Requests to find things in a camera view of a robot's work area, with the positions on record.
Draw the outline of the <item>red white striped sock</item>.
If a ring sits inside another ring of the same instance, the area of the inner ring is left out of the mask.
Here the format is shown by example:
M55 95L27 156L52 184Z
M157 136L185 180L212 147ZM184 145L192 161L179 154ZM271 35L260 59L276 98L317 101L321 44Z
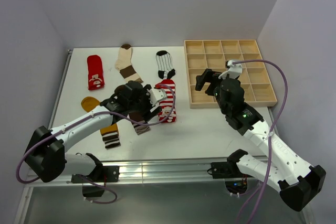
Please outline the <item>red white striped sock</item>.
M176 121L176 109L173 106L173 98L175 95L175 83L171 79L164 79L160 83L158 83L156 88L164 89L167 95L167 99L160 102L160 107L162 111L159 113L159 120L164 119L170 112L171 108L173 108L170 116L163 123L173 123Z

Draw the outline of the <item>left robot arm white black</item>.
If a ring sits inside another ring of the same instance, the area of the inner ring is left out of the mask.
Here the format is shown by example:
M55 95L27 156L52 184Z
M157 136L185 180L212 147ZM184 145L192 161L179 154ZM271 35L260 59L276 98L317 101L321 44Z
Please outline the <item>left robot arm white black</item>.
M130 113L140 113L141 123L146 124L159 114L159 103L166 97L163 89L129 81L78 119L52 129L37 128L23 160L44 183L61 174L82 175L96 182L103 174L102 162L90 153L74 155L67 152L92 133L127 119Z

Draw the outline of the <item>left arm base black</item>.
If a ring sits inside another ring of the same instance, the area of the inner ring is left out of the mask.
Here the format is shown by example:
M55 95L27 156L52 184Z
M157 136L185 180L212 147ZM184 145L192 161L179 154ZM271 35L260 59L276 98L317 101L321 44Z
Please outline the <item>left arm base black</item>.
M116 183L119 180L119 166L96 167L89 175L74 174L71 177L72 184L82 184L82 195L85 200L95 204L111 204L117 201L115 191L107 187L107 183ZM105 191L114 195L111 201L99 201Z

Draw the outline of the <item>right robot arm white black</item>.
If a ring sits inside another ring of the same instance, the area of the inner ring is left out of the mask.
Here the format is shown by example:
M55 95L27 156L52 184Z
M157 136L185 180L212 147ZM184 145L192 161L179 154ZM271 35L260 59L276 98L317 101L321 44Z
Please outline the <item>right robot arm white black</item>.
M205 93L216 99L229 126L271 160L271 164L267 165L239 149L227 159L228 173L234 177L246 174L266 181L289 208L301 211L321 191L325 169L302 159L271 132L261 114L245 102L245 92L237 78L222 78L220 75L220 72L206 69L196 77L196 91L201 91L208 83Z

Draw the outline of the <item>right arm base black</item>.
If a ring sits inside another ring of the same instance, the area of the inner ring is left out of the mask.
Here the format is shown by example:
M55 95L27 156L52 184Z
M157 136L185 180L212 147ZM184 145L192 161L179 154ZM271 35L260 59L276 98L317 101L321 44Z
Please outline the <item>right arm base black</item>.
M232 162L212 162L207 173L212 179L223 179L231 196L238 197L247 192L248 175L241 173Z

